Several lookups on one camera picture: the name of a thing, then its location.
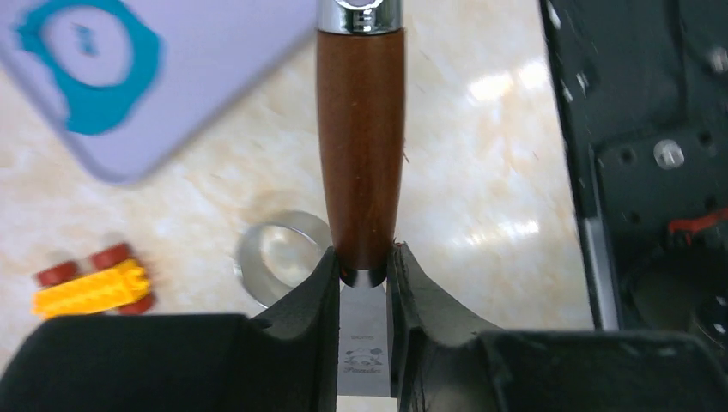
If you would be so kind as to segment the round metal cutter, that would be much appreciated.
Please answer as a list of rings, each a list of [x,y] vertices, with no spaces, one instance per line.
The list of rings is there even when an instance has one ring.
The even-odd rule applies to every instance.
[[[305,281],[330,246],[324,220],[297,209],[278,211],[240,236],[234,273],[244,290],[268,308]]]

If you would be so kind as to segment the blue dough piece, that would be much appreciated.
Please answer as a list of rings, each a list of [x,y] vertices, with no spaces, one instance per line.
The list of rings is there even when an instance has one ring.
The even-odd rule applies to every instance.
[[[116,17],[129,35],[132,56],[123,81],[92,86],[77,80],[52,56],[50,43],[42,39],[43,28],[55,14],[82,7]],[[35,55],[52,73],[67,103],[65,126],[69,132],[96,136],[119,126],[160,71],[161,38],[121,1],[46,1],[25,14],[16,32],[21,49]]]

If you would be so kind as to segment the metal scraper wooden handle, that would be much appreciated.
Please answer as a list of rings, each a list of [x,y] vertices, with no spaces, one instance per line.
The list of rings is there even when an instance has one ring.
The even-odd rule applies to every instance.
[[[342,282],[337,390],[391,394],[386,265],[403,168],[406,32],[399,1],[318,3],[325,203]]]

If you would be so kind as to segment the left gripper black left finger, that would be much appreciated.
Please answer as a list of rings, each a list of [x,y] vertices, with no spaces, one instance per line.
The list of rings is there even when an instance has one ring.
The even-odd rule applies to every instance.
[[[332,411],[339,265],[254,318],[83,315],[44,322],[1,378],[4,411]]]

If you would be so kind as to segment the lavender plastic tray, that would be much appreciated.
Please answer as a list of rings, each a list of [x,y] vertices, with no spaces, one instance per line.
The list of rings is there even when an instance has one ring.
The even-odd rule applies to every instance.
[[[21,49],[17,27],[46,1],[1,4],[1,61],[76,161],[113,185],[136,182],[307,40],[313,1],[121,1],[161,38],[160,71],[123,122],[96,136],[66,130],[68,107],[49,69]],[[88,7],[55,14],[42,39],[81,82],[109,86],[130,71],[129,35]]]

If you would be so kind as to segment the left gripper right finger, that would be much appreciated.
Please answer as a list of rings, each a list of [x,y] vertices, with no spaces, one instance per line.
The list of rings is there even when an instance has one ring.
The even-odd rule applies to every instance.
[[[405,244],[387,262],[391,394],[401,411],[724,411],[727,378],[692,336],[504,330],[430,279]]]

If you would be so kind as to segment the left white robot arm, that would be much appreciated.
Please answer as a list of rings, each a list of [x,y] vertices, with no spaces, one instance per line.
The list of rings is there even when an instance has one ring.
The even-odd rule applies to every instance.
[[[4,1],[4,411],[724,411],[616,275],[727,196],[723,1]]]

